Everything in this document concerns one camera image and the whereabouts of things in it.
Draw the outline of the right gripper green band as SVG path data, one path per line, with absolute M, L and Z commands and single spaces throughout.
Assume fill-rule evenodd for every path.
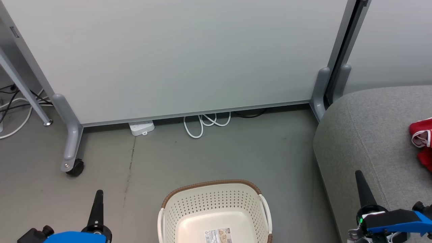
M 383 206 L 378 206 L 373 193 L 361 170 L 355 171 L 355 180 L 361 209 L 356 215 L 357 228 L 348 231 L 348 243 L 388 243 L 386 233 L 370 233 L 364 220 L 369 215 L 388 212 Z

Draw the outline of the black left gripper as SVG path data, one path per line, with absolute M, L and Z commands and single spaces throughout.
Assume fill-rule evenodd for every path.
M 109 228 L 104 226 L 104 203 L 102 190 L 96 191 L 87 227 L 78 232 L 103 234 L 107 238 L 106 243 L 112 243 L 112 232 Z M 53 234 L 55 234 L 54 230 L 48 225 L 46 225 L 41 231 L 31 228 L 17 240 L 17 243 L 43 243 Z

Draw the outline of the red and white jersey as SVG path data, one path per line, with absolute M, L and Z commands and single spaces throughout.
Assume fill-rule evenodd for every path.
M 421 151 L 420 163 L 432 173 L 432 117 L 419 120 L 409 126 L 411 142 Z

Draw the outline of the cream perforated laundry basket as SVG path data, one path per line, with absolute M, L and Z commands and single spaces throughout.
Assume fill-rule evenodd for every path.
M 272 217 L 247 180 L 217 180 L 170 192 L 158 213 L 159 243 L 205 243 L 204 231 L 230 228 L 233 243 L 272 243 Z

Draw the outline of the printed basket label sticker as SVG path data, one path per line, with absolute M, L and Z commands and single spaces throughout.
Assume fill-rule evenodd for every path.
M 230 228 L 219 228 L 204 231 L 205 243 L 233 243 Z

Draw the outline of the black caster wheel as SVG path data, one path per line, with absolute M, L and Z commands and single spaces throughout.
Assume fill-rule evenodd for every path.
M 68 172 L 66 172 L 67 175 L 69 175 L 70 177 L 78 177 L 82 171 L 84 170 L 85 165 L 84 162 L 81 159 L 75 159 L 75 163 L 73 168 L 71 168 L 71 170 L 69 170 Z

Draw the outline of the grey fabric sofa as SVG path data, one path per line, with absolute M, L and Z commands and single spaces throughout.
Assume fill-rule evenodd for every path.
M 418 160 L 409 133 L 412 123 L 431 117 L 432 85 L 361 90 L 329 106 L 313 148 L 342 243 L 357 227 L 357 170 L 388 210 L 432 204 L 432 172 Z

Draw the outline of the white power strip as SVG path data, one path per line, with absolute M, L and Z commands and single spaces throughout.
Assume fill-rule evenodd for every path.
M 153 131 L 155 129 L 154 123 L 152 120 L 146 120 L 146 121 L 140 121 L 140 122 L 134 122 L 134 123 L 128 123 L 131 134 L 134 136 L 145 136 L 149 132 Z

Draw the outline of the grey metal stand leg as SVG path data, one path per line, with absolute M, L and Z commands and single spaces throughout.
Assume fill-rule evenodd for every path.
M 45 111 L 42 109 L 42 106 L 36 100 L 36 96 L 31 92 L 26 83 L 23 81 L 20 74 L 17 72 L 16 68 L 12 65 L 11 61 L 0 47 L 0 65 L 5 70 L 6 74 L 9 75 L 11 80 L 17 86 L 18 90 L 24 95 L 24 97 L 28 100 L 31 107 L 34 111 L 37 112 L 39 117 L 44 123 L 44 126 L 50 126 L 52 124 L 52 120 L 48 118 Z

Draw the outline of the wide white partition panel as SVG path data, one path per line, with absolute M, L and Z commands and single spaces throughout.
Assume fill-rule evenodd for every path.
M 0 0 L 7 27 L 67 127 L 312 103 L 356 0 Z

